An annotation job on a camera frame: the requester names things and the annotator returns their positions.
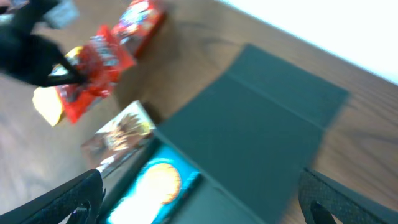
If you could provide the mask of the teal coconut cookies box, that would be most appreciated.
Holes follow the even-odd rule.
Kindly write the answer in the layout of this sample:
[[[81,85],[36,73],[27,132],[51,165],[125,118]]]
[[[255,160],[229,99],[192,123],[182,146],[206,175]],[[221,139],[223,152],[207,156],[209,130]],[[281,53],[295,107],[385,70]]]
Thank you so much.
[[[104,222],[165,223],[200,176],[176,150],[161,144]]]

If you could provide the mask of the red Hello Panda box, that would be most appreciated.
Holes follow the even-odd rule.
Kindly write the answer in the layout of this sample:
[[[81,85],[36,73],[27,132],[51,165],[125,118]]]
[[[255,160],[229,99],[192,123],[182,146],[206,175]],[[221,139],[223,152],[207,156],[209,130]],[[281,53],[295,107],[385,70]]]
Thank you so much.
[[[134,58],[139,58],[165,17],[163,1],[132,0],[112,33]]]

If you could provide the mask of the red Hacks candy bag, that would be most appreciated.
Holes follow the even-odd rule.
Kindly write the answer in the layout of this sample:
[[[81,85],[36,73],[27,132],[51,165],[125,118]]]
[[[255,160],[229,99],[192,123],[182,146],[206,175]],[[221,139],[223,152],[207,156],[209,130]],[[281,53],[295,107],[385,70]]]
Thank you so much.
[[[118,84],[122,73],[136,64],[106,25],[102,25],[86,45],[69,51],[66,58],[87,78],[83,85],[55,87],[63,105],[64,115],[72,124],[76,123],[95,101],[108,97]]]

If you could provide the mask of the black container box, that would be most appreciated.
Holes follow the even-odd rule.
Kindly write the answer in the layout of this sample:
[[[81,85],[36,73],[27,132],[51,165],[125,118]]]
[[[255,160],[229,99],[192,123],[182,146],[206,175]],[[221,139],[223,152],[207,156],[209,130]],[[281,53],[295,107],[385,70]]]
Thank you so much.
[[[199,170],[165,223],[277,223],[348,92],[248,45],[225,73],[164,121],[108,195],[99,220],[161,144]]]

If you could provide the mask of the brown Pocky box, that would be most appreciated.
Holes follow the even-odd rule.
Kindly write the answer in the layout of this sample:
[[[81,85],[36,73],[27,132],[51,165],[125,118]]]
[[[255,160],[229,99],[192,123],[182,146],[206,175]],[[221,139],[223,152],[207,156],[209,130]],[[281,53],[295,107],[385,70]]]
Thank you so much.
[[[145,147],[155,128],[141,102],[133,101],[81,145],[88,167],[107,177]]]

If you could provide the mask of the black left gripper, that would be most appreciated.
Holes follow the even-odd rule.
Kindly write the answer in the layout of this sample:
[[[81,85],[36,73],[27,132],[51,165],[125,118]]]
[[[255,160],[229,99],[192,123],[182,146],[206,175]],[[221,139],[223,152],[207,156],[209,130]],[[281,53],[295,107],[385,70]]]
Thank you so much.
[[[86,82],[55,42],[9,27],[1,28],[1,73],[41,87]]]

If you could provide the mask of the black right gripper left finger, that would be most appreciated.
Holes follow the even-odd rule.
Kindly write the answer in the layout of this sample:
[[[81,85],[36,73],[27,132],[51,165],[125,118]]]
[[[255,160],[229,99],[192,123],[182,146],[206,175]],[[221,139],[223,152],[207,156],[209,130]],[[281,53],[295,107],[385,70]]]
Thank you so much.
[[[1,215],[3,224],[96,223],[105,191],[98,170],[89,170],[63,185]]]

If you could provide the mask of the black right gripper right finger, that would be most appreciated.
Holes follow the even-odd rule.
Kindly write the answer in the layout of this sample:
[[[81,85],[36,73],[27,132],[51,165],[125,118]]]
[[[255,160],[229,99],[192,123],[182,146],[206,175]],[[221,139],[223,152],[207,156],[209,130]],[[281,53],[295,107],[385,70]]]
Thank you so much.
[[[397,211],[391,210],[310,169],[300,174],[298,201],[309,224],[393,224]]]

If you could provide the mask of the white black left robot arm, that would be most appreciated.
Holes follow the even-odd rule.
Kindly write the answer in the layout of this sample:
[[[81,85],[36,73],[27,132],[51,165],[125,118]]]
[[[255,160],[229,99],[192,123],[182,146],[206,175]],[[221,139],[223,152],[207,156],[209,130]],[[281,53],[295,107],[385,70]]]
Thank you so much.
[[[1,23],[1,73],[41,87],[86,82],[56,42],[33,33],[37,23],[63,29],[78,17],[73,1],[30,0],[15,10]]]

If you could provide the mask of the yellow Hacks candy bag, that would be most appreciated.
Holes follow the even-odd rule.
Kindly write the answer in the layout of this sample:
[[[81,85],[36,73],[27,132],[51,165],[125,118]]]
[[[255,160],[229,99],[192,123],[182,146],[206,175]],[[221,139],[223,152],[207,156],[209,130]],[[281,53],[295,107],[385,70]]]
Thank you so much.
[[[54,86],[36,88],[32,102],[35,110],[52,127],[63,119],[63,104]]]

